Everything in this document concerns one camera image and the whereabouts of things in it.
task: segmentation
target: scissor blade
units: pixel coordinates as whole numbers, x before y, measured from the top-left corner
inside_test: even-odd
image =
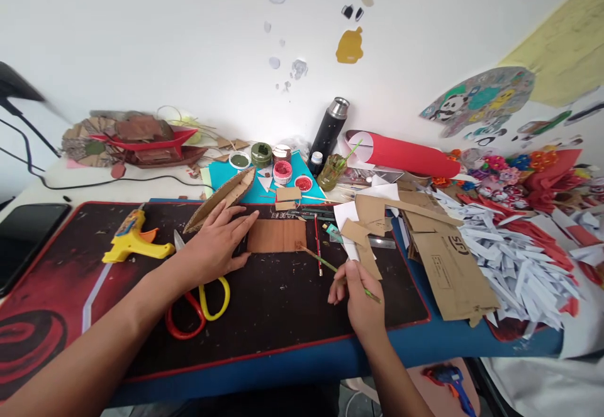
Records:
[[[184,247],[184,241],[176,230],[174,230],[174,247],[176,247],[177,252]]]

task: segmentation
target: panda sticker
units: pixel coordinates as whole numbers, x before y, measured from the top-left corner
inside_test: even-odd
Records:
[[[451,95],[447,98],[439,110],[434,112],[430,120],[448,121],[455,112],[459,111],[467,102],[467,96]]]

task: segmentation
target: blue paper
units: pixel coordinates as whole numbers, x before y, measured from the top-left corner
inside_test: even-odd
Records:
[[[212,177],[212,187],[216,190],[232,177],[234,177],[238,170],[231,166],[228,162],[212,162],[208,168],[210,169],[210,176]],[[291,155],[291,168],[292,168],[292,177],[289,184],[285,187],[295,187],[295,180],[299,176],[306,175],[313,181],[313,187],[310,188],[308,192],[302,194],[302,204],[318,204],[317,200],[307,199],[304,196],[311,197],[319,197],[325,198],[325,194],[316,183],[316,180],[310,174],[308,167],[306,166],[302,156],[300,156],[299,151],[295,151]],[[254,179],[254,185],[248,191],[248,193],[243,197],[241,203],[253,203],[253,204],[272,204],[275,201],[276,195],[274,192],[265,192],[262,184],[257,180],[260,175],[258,174],[258,170],[256,170],[256,179]],[[272,189],[276,189],[275,182],[273,181],[271,184]]]

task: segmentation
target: desk mat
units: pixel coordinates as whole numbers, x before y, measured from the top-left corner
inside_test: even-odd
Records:
[[[173,241],[173,230],[182,232],[198,204],[151,203],[144,208],[144,230],[159,228],[155,243]],[[82,309],[97,282],[115,231],[131,203],[84,203],[53,237],[0,308],[0,399],[10,397],[29,378],[49,363],[82,333]],[[329,205],[320,206],[331,209]],[[259,209],[260,217],[271,218],[272,205],[248,205],[244,214]],[[314,250],[315,224],[306,224],[308,246]],[[184,235],[188,241],[192,235]],[[322,256],[334,265],[346,260],[342,247],[328,242],[320,231]],[[237,250],[245,251],[247,239]],[[384,280],[388,328],[426,323],[430,320],[397,249],[374,249]],[[114,264],[92,304],[92,322],[111,309],[162,260],[133,254]],[[139,381],[196,370],[302,348],[353,335],[346,303],[327,304],[333,273],[307,253],[253,254],[247,265],[226,278],[231,300],[226,313],[190,340],[176,340],[167,332],[162,318],[133,361],[126,381]],[[218,281],[206,285],[210,313],[223,301]],[[199,320],[188,302],[174,305],[176,325],[192,330]]]

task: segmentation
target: scissors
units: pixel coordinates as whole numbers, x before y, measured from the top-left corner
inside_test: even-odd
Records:
[[[174,246],[176,247],[176,252],[180,251],[184,247],[184,241],[182,240],[178,231],[174,230]],[[214,315],[210,314],[208,310],[208,302],[206,300],[206,291],[203,285],[199,285],[199,302],[195,300],[190,291],[187,291],[184,294],[184,298],[189,301],[189,304],[193,307],[197,315],[199,316],[199,320],[201,323],[192,332],[182,332],[179,330],[174,324],[174,320],[172,319],[172,306],[165,313],[165,325],[168,328],[168,332],[178,340],[188,340],[193,338],[197,334],[199,334],[203,328],[206,326],[206,321],[216,321],[220,318],[223,313],[227,310],[228,303],[231,299],[231,289],[228,285],[227,280],[224,277],[219,277],[218,280],[222,283],[223,288],[225,289],[225,301],[222,304],[222,308],[220,311]]]

